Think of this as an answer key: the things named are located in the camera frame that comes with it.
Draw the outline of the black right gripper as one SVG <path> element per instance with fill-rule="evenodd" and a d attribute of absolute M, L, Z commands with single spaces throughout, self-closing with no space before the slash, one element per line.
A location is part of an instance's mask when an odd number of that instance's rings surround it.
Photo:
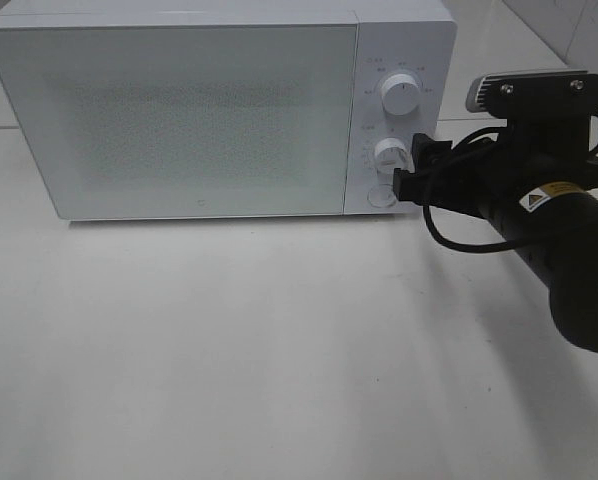
<path fill-rule="evenodd" d="M 495 132 L 495 140 L 483 130 L 453 150 L 451 140 L 414 134 L 415 171 L 393 170 L 397 201 L 421 205 L 428 184 L 430 207 L 494 218 L 505 209 L 531 215 L 598 188 L 598 140 L 590 143 L 589 124 L 508 124 Z"/>

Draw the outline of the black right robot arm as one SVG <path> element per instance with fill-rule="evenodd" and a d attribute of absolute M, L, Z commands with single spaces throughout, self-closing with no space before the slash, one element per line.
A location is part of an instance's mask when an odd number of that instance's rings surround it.
<path fill-rule="evenodd" d="M 515 252 L 548 290 L 559 333 L 598 353 L 598 142 L 592 118 L 479 129 L 461 141 L 414 135 L 413 170 L 397 169 L 393 191 L 422 208 L 431 237 L 466 254 Z M 498 243 L 445 236 L 433 209 L 484 220 Z"/>

